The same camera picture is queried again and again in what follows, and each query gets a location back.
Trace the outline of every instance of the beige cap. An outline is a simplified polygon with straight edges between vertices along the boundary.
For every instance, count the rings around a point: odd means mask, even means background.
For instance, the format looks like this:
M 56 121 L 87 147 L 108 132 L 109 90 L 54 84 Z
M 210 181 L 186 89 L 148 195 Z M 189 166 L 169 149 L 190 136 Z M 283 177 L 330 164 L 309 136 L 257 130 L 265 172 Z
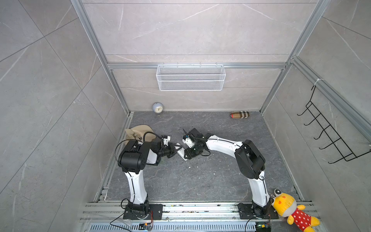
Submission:
M 139 125 L 131 129 L 125 129 L 125 132 L 126 132 L 125 139 L 137 139 L 137 140 L 143 141 L 143 135 L 144 133 L 148 131 L 153 132 L 153 130 L 148 125 Z M 152 141 L 155 138 L 156 136 L 154 134 L 145 135 L 146 141 Z

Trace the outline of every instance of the black hook rack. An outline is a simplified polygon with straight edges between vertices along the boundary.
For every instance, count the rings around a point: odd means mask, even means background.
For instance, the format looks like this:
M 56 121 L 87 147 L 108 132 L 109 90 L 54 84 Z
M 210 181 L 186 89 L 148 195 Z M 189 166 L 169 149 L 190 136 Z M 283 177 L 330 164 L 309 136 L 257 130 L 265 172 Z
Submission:
M 312 97 L 313 97 L 313 94 L 314 94 L 314 91 L 315 91 L 315 89 L 316 89 L 316 86 L 314 85 L 312 88 L 311 88 L 311 90 L 313 90 L 313 92 L 312 92 L 312 95 L 311 95 L 311 99 L 309 100 L 309 102 L 305 105 L 305 110 L 304 110 L 304 112 L 302 113 L 302 114 L 297 114 L 298 116 L 302 116 L 306 111 L 309 111 L 310 113 L 311 113 L 311 115 L 314 117 L 314 119 L 309 123 L 309 124 L 304 124 L 305 126 L 308 126 L 308 125 L 310 125 L 312 122 L 314 122 L 314 121 L 316 121 L 319 125 L 320 125 L 320 127 L 322 128 L 322 131 L 321 131 L 321 134 L 319 134 L 319 136 L 318 136 L 318 138 L 315 138 L 315 137 L 313 137 L 315 140 L 317 140 L 317 139 L 319 139 L 320 137 L 321 137 L 321 135 L 323 134 L 323 132 L 325 132 L 325 134 L 327 135 L 327 137 L 330 139 L 330 141 L 331 141 L 331 143 L 329 144 L 329 145 L 327 145 L 326 147 L 324 147 L 324 148 L 320 148 L 319 147 L 319 149 L 321 149 L 321 150 L 323 150 L 323 149 L 326 149 L 326 148 L 328 148 L 329 146 L 331 146 L 331 145 L 334 145 L 335 147 L 336 147 L 336 149 L 338 150 L 338 152 L 341 154 L 341 156 L 342 156 L 342 158 L 340 158 L 340 159 L 338 159 L 338 160 L 336 160 L 336 161 L 334 161 L 334 162 L 328 162 L 329 164 L 333 164 L 333 163 L 336 163 L 336 162 L 338 162 L 338 161 L 340 161 L 340 160 L 345 160 L 345 161 L 351 161 L 351 160 L 353 160 L 353 159 L 356 159 L 356 158 L 359 158 L 359 157 L 361 157 L 361 156 L 363 156 L 363 155 L 366 155 L 367 153 L 371 153 L 371 149 L 368 151 L 368 152 L 366 152 L 366 153 L 363 153 L 363 154 L 361 154 L 361 155 L 359 155 L 359 156 L 357 156 L 353 151 L 352 151 L 352 149 L 350 149 L 350 147 L 347 145 L 347 143 L 343 140 L 343 138 L 338 134 L 338 132 L 335 130 L 335 128 L 328 122 L 328 120 L 325 118 L 325 116 L 318 110 L 318 108 L 313 104 L 313 102 L 312 102 Z M 317 116 L 314 116 L 314 114 L 312 113 L 312 111 L 309 109 L 309 107 L 310 106 L 314 106 L 315 108 L 316 108 L 316 110 L 319 112 L 319 114 L 317 115 Z M 325 119 L 325 121 L 328 123 L 328 126 L 327 127 L 323 127 L 322 126 L 322 124 L 321 123 L 319 123 L 319 121 L 317 120 L 317 118 L 319 117 L 319 116 L 322 116 L 324 119 Z M 336 133 L 336 135 L 339 137 L 338 139 L 336 139 L 336 140 L 332 140 L 332 138 L 328 135 L 328 133 L 326 132 L 326 129 L 327 128 L 332 128 L 333 130 L 334 130 L 334 132 Z M 342 152 L 339 150 L 339 148 L 336 146 L 336 144 L 335 144 L 335 142 L 337 142 L 337 141 L 339 141 L 339 140 L 341 140 L 346 146 L 347 146 L 347 148 L 350 150 L 350 154 L 349 155 L 346 155 L 346 156 L 344 156 L 343 154 L 342 154 Z

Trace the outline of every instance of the black mounting plate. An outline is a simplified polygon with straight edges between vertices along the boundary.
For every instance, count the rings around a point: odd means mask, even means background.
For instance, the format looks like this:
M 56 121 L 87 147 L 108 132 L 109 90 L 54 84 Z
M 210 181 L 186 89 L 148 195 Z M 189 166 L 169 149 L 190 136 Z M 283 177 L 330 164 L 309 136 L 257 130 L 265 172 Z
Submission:
M 149 206 L 149 211 L 153 212 L 153 220 L 161 220 L 162 219 L 162 208 L 164 205 L 161 204 L 153 204 Z M 125 207 L 125 213 L 123 219 L 132 219 L 138 220 L 137 216 L 135 216 L 132 212 L 130 212 L 128 206 Z M 144 220 L 151 219 L 151 213 Z
M 255 218 L 255 215 L 253 213 L 252 209 L 252 203 L 239 203 L 237 205 L 239 214 L 240 214 L 240 219 L 252 219 Z M 278 219 L 278 213 L 273 207 L 270 207 L 268 209 L 268 213 L 270 214 L 270 219 Z M 263 217 L 262 219 L 269 219 L 269 215 Z

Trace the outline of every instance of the yellow plush toy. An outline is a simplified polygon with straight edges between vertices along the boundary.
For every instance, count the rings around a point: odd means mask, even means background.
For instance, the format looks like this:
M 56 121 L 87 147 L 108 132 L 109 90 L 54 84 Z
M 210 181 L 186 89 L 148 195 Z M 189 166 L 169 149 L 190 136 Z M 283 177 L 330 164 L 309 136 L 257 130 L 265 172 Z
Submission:
M 290 225 L 295 223 L 304 232 L 315 232 L 312 226 L 318 226 L 320 222 L 318 218 L 311 217 L 302 211 L 305 205 L 296 206 L 296 200 L 292 196 L 278 189 L 275 190 L 275 195 L 273 207 L 280 216 L 288 217 L 287 223 Z

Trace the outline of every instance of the alarm clock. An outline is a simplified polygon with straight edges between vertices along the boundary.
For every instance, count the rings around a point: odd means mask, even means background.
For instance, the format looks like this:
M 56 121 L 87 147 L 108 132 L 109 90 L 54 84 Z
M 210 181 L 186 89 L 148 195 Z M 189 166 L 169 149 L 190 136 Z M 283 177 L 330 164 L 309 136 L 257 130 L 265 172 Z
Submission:
M 158 116 L 164 113 L 164 105 L 161 104 L 160 102 L 156 102 L 152 106 L 153 112 L 155 112 Z

